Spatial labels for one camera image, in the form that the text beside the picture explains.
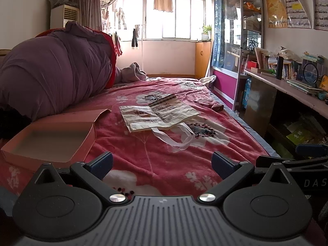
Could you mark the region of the beige printed shopping bag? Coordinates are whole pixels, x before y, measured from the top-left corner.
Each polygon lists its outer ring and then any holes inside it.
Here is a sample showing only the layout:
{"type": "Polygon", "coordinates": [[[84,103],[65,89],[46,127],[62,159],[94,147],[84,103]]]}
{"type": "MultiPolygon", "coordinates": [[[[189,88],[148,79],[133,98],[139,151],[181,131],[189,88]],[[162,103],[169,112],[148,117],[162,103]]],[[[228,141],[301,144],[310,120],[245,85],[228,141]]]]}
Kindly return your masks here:
{"type": "Polygon", "coordinates": [[[186,121],[198,116],[199,112],[181,102],[175,94],[147,106],[121,106],[120,112],[129,132],[151,131],[159,140],[177,150],[187,149],[196,138],[186,121]],[[182,132],[181,141],[173,140],[166,133],[173,128],[182,132]]]}

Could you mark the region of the pink cardboard box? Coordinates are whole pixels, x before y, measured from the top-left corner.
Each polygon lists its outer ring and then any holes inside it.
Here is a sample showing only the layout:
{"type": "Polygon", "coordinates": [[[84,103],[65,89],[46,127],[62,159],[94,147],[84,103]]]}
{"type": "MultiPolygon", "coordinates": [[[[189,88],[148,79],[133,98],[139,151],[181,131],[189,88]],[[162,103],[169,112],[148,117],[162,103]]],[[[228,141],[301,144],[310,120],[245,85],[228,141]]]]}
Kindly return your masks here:
{"type": "Polygon", "coordinates": [[[86,159],[96,140],[96,120],[110,109],[71,111],[39,119],[2,148],[6,162],[36,172],[43,163],[69,167],[86,159]]]}

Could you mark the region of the red floral blanket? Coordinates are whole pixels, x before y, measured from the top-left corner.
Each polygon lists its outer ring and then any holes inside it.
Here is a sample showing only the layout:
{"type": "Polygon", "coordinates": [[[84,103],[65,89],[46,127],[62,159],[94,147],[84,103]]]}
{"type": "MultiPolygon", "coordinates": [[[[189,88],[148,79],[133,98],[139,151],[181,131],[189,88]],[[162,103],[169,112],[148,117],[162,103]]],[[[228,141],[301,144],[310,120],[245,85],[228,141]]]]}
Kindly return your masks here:
{"type": "Polygon", "coordinates": [[[211,167],[216,151],[235,161],[254,163],[259,156],[275,151],[232,110],[199,81],[151,78],[135,83],[118,83],[110,89],[87,95],[72,84],[56,83],[49,99],[39,92],[22,93],[26,113],[44,116],[67,108],[108,108],[95,124],[96,141],[88,153],[92,161],[103,152],[113,154],[113,168],[103,182],[127,198],[144,196],[199,196],[221,181],[211,167]],[[147,106],[175,95],[198,114],[185,127],[169,130],[130,132],[121,114],[122,106],[147,106]]]}

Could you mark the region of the blue cartoon package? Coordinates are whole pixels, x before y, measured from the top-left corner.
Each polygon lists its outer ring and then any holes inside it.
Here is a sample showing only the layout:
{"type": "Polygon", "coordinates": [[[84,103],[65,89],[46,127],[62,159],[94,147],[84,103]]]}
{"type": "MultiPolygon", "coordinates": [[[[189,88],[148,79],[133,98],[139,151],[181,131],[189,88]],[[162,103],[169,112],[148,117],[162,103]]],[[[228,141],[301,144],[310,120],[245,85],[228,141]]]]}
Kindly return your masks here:
{"type": "Polygon", "coordinates": [[[245,84],[244,96],[243,96],[243,99],[242,99],[242,105],[245,109],[247,108],[248,98],[249,98],[249,95],[250,95],[251,82],[252,82],[252,79],[248,78],[246,80],[246,84],[245,84]]]}

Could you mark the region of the round magnifier mirror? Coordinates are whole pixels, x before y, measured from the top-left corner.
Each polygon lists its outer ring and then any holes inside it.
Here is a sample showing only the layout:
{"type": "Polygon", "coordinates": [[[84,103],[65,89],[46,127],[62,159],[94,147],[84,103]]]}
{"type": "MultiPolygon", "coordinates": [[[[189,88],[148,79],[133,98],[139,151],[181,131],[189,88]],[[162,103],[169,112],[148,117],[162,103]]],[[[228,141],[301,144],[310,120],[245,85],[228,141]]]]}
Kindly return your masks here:
{"type": "Polygon", "coordinates": [[[318,81],[319,72],[313,63],[307,63],[303,68],[303,77],[308,84],[315,84],[318,81]]]}

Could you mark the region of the purple folded duvet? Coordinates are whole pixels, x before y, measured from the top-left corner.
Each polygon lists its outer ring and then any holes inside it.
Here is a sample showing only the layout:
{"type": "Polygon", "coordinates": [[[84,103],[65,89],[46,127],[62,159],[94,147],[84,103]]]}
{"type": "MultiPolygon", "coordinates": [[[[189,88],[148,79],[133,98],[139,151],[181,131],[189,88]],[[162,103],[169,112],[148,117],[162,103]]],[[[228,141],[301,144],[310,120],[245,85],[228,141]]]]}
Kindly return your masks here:
{"type": "Polygon", "coordinates": [[[115,84],[145,81],[134,62],[117,68],[110,35],[77,22],[16,45],[1,63],[1,106],[31,121],[67,107],[115,84]]]}

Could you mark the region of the black bottle on shelf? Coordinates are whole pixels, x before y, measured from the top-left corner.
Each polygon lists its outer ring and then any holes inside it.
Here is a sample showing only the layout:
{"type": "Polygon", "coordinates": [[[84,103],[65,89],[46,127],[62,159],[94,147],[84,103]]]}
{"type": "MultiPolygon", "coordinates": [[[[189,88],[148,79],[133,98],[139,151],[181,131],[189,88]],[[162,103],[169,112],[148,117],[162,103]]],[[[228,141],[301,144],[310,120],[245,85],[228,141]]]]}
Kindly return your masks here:
{"type": "Polygon", "coordinates": [[[276,79],[282,79],[282,70],[284,68],[284,58],[277,56],[277,66],[276,66],[276,79]]]}

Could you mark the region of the orange wooden cabinet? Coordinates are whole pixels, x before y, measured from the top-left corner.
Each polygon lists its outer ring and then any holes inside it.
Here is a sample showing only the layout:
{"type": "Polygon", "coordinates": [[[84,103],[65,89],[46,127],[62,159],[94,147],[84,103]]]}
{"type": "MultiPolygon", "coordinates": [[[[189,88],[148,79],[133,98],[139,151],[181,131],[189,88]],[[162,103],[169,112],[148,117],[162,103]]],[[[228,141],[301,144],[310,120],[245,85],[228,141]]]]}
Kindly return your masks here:
{"type": "Polygon", "coordinates": [[[195,78],[204,78],[210,61],[211,42],[202,41],[196,43],[195,49],[195,78]]]}

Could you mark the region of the potted green plant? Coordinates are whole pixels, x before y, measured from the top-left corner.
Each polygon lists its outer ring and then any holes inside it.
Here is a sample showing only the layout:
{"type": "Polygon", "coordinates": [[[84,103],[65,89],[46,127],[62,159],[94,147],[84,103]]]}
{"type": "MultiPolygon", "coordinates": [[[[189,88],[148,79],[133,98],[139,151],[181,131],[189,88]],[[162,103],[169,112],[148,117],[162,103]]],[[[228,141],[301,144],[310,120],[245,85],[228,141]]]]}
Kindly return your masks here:
{"type": "Polygon", "coordinates": [[[202,41],[210,41],[211,40],[211,25],[203,25],[202,27],[202,41]]]}

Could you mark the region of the white calendar poster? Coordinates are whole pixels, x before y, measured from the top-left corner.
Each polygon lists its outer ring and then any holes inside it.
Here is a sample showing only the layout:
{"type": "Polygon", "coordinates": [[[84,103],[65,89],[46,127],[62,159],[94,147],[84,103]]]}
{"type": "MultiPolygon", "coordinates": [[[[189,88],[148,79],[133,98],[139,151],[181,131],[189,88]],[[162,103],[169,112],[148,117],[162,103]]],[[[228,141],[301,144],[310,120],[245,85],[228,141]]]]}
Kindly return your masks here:
{"type": "Polygon", "coordinates": [[[302,0],[285,0],[285,5],[288,28],[311,28],[311,22],[302,0]]]}

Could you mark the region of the white air conditioner unit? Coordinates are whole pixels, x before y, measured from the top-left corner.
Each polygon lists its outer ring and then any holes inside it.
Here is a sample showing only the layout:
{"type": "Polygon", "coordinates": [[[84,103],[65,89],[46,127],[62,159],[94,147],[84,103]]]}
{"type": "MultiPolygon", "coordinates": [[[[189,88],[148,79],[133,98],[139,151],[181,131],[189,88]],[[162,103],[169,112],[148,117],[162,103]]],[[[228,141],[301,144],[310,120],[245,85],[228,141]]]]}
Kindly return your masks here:
{"type": "Polygon", "coordinates": [[[51,9],[50,29],[64,28],[69,21],[79,21],[80,10],[69,5],[61,5],[51,9]]]}

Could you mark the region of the magenta glass cabinet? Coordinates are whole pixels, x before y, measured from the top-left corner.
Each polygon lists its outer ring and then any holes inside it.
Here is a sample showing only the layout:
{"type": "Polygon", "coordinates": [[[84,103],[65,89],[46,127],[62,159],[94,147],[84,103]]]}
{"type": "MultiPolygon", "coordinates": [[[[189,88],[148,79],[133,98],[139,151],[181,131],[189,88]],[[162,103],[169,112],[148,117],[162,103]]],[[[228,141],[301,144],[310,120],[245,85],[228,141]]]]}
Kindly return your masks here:
{"type": "Polygon", "coordinates": [[[213,5],[213,92],[235,110],[244,92],[244,70],[263,42],[262,0],[213,0],[213,5]]]}

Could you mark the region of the striped pink curtain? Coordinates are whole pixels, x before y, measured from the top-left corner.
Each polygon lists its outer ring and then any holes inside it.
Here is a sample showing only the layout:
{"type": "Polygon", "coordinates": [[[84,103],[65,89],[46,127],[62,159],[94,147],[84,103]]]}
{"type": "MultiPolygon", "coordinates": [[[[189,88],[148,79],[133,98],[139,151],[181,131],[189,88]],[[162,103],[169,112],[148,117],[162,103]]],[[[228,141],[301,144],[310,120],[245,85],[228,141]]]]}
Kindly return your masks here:
{"type": "Polygon", "coordinates": [[[78,23],[93,30],[102,31],[100,0],[72,0],[80,10],[78,23]]]}

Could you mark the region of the hanging white shirt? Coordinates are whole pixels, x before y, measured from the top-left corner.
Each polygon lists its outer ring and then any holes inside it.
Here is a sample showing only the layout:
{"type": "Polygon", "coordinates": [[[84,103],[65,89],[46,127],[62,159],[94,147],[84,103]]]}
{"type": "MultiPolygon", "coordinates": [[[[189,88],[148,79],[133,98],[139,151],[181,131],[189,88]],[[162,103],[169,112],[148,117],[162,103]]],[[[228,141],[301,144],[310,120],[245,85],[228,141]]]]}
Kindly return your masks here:
{"type": "Polygon", "coordinates": [[[173,12],[172,0],[154,0],[153,9],[161,12],[173,12]]]}

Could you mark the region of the long wall shelf desk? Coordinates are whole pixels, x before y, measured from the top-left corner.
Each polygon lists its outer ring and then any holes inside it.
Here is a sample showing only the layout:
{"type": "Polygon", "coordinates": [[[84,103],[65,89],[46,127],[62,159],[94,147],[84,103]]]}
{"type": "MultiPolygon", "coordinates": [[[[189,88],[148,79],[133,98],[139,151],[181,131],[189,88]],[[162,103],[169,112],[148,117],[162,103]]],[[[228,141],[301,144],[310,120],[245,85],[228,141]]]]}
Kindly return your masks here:
{"type": "Polygon", "coordinates": [[[262,75],[260,73],[255,73],[252,72],[250,69],[245,69],[245,73],[251,77],[254,77],[255,79],[262,81],[263,83],[274,87],[278,91],[281,91],[289,96],[296,98],[299,102],[315,110],[324,118],[328,118],[328,106],[324,101],[319,100],[318,98],[315,98],[313,96],[307,95],[305,92],[302,92],[299,89],[292,87],[286,81],[262,75]]]}

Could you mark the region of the orange wall poster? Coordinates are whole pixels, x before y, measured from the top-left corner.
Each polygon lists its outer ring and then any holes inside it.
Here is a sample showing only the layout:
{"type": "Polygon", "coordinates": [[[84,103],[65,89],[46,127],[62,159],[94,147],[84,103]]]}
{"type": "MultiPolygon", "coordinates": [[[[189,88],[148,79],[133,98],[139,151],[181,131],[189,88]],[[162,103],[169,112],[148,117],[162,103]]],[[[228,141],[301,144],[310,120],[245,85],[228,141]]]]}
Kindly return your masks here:
{"type": "Polygon", "coordinates": [[[268,28],[288,28],[287,11],[282,0],[265,0],[268,28]]]}

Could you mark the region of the right edge wall poster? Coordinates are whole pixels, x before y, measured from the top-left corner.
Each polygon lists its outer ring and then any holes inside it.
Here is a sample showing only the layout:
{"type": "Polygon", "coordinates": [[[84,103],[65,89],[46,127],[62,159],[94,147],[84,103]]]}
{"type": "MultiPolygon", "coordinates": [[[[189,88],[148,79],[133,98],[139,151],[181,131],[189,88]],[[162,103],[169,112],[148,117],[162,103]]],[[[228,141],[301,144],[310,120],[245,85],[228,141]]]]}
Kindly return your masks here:
{"type": "Polygon", "coordinates": [[[314,28],[328,30],[328,0],[314,0],[314,28]]]}

